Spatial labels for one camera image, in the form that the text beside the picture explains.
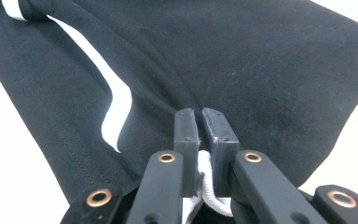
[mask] white background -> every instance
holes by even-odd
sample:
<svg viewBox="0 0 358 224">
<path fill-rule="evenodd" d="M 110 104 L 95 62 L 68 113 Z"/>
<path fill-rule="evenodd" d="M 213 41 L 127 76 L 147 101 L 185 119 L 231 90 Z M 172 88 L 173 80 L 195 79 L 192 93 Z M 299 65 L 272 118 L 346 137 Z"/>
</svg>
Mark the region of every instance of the white background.
<svg viewBox="0 0 358 224">
<path fill-rule="evenodd" d="M 358 21 L 358 0 L 314 2 Z M 325 184 L 358 193 L 358 106 L 332 154 L 301 189 L 313 194 Z M 67 208 L 48 163 L 0 84 L 0 223 L 59 223 Z"/>
</svg>

